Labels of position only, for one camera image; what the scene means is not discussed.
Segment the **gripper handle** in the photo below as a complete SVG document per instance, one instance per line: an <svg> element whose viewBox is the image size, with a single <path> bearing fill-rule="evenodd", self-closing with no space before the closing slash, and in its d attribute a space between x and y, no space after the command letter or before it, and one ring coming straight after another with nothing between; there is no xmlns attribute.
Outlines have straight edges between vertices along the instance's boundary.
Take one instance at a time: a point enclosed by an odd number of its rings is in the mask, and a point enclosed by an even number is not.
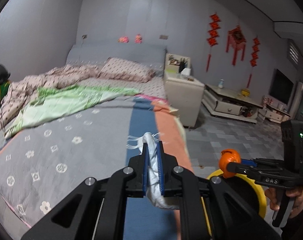
<svg viewBox="0 0 303 240"><path fill-rule="evenodd" d="M279 210L274 212L272 225L276 228L283 228L287 224L295 198L288 197L283 189L277 189L276 193Z"/></svg>

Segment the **headboard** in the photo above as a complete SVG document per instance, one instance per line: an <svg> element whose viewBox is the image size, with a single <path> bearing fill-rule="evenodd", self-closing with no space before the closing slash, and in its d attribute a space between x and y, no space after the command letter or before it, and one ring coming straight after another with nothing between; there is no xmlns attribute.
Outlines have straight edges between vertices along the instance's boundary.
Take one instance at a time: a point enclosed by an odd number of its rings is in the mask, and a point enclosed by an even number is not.
<svg viewBox="0 0 303 240"><path fill-rule="evenodd" d="M94 44L76 44L70 50L67 63L103 63L109 57L119 57L144 65L164 66L166 46L104 41Z"/></svg>

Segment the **human hand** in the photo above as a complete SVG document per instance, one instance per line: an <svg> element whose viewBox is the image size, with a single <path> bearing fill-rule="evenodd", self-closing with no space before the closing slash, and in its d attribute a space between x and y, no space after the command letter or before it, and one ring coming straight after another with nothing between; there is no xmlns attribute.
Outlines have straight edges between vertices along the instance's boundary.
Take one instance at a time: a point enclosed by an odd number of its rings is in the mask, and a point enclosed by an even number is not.
<svg viewBox="0 0 303 240"><path fill-rule="evenodd" d="M296 187L294 189L287 190L286 195L290 198L296 198L289 216L289 218L294 218L303 210L303 187ZM265 196L270 199L270 209L278 211L279 205L277 204L276 189L266 189Z"/></svg>

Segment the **yellow rim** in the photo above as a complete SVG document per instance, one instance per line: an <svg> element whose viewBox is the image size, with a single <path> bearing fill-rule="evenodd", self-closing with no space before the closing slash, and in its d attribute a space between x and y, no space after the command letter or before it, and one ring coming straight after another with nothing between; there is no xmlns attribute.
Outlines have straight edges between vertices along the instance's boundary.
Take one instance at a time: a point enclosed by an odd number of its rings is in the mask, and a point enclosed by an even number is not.
<svg viewBox="0 0 303 240"><path fill-rule="evenodd" d="M222 170L216 170L212 174L210 174L207 177L207 179L210 179L211 177L214 177L214 176L220 176L221 174L223 174ZM247 178L246 175L236 174L235 176L246 181L256 192L256 195L258 197L258 202L259 202L259 213L258 214L260 217L262 217L264 219L265 215L266 215L267 199L265 197L265 192L264 192L262 186L255 184L255 181L253 179ZM201 201L202 201L203 208L204 208L204 213L205 213L206 222L207 222L207 226L208 226L208 232L209 232L210 236L212 236L210 223L209 223L209 219L208 219L208 214L206 211L205 202L204 202L203 198L201 198Z"/></svg>

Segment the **television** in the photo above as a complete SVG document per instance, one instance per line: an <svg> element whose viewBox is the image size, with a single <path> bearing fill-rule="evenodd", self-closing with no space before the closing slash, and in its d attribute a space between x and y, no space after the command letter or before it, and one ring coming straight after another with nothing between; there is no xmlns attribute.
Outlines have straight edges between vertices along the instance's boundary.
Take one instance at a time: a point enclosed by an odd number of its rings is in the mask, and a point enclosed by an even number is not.
<svg viewBox="0 0 303 240"><path fill-rule="evenodd" d="M288 105L293 90L293 82L289 80L279 69L275 70L269 95Z"/></svg>

